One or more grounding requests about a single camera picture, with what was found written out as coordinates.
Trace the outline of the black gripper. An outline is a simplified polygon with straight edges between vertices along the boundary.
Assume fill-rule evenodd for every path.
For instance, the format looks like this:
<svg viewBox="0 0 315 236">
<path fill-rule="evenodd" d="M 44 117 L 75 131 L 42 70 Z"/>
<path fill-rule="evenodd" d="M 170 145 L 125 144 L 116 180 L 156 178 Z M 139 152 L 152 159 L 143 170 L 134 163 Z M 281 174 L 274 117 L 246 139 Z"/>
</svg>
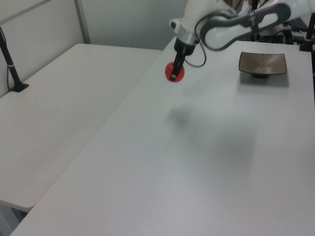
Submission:
<svg viewBox="0 0 315 236">
<path fill-rule="evenodd" d="M 184 56 L 190 56 L 195 50 L 196 44 L 187 44 L 182 42 L 178 37 L 174 44 L 174 50 L 177 52 L 173 62 L 173 69 L 169 77 L 170 81 L 181 81 L 184 77 L 185 70 L 183 64 L 185 61 Z"/>
</svg>

